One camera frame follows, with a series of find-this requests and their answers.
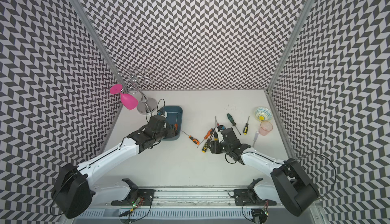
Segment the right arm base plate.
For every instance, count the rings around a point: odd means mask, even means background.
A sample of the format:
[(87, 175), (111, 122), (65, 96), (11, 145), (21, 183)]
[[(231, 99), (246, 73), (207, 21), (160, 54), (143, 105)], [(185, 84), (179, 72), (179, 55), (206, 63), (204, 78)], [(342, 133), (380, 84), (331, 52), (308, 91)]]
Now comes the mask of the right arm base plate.
[(277, 202), (268, 199), (261, 199), (255, 193), (255, 185), (261, 181), (263, 181), (263, 178), (254, 179), (247, 189), (234, 189), (233, 194), (230, 197), (235, 200), (236, 206), (242, 206), (243, 204), (260, 206), (267, 203), (270, 206), (276, 206)]

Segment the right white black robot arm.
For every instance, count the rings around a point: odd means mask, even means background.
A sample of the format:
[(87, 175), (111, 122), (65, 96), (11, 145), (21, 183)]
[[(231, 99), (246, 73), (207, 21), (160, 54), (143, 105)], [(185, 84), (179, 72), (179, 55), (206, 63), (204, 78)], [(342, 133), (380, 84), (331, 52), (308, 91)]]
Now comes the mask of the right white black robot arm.
[(240, 163), (266, 175), (247, 186), (241, 204), (282, 204), (294, 216), (300, 216), (319, 197), (319, 190), (296, 159), (279, 160), (242, 144), (232, 128), (216, 127), (205, 147), (213, 154), (224, 154), (232, 164)]

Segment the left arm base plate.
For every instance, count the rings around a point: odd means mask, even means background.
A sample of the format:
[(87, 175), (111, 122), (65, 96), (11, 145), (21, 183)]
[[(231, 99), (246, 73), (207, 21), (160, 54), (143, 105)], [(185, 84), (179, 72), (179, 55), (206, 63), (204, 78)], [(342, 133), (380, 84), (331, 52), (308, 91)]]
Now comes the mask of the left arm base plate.
[(114, 200), (111, 202), (112, 206), (151, 206), (155, 189), (139, 189), (139, 187), (130, 179), (123, 178), (122, 182), (124, 182), (129, 188), (130, 192), (122, 199), (122, 200)]

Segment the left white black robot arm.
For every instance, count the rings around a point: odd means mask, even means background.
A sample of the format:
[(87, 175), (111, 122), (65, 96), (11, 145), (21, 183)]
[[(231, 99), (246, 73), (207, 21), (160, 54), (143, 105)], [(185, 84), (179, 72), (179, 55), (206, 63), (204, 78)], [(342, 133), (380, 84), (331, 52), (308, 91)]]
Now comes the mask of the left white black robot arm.
[(163, 139), (176, 136), (177, 126), (169, 124), (163, 115), (154, 115), (137, 131), (125, 136), (109, 151), (77, 166), (66, 164), (58, 173), (52, 189), (53, 204), (63, 215), (73, 219), (82, 214), (92, 203), (96, 191), (94, 184), (107, 172), (125, 160), (152, 148)]

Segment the long orange black screwdriver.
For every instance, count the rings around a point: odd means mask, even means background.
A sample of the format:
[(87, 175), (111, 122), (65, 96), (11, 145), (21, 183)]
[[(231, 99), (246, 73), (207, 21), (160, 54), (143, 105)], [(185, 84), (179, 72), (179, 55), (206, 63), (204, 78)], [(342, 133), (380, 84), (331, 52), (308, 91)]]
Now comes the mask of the long orange black screwdriver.
[(174, 129), (175, 129), (175, 135), (178, 135), (178, 114), (176, 114), (176, 118), (175, 118), (175, 124), (174, 124)]

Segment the orange handled thin screwdriver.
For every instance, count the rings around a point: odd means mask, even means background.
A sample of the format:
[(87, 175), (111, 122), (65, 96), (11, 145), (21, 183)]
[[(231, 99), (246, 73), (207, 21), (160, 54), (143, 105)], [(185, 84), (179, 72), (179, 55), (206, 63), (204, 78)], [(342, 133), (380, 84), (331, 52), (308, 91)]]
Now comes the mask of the orange handled thin screwdriver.
[(212, 135), (213, 131), (214, 131), (214, 129), (211, 128), (211, 129), (207, 132), (206, 136), (205, 136), (204, 139), (201, 141), (201, 143), (198, 145), (198, 147), (201, 146), (201, 144), (202, 144), (206, 139), (208, 139), (208, 138)]

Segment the small orange black screwdriver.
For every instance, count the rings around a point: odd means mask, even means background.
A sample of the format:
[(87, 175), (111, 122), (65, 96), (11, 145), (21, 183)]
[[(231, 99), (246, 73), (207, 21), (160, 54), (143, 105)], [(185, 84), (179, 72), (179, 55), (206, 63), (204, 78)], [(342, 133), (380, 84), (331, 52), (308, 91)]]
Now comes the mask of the small orange black screwdriver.
[(198, 139), (196, 139), (196, 138), (194, 138), (192, 135), (189, 135), (189, 134), (187, 134), (186, 132), (184, 132), (184, 131), (182, 131), (185, 135), (187, 135), (188, 136), (188, 138), (192, 141), (192, 142), (194, 142), (196, 145), (200, 145), (200, 141), (198, 140)]

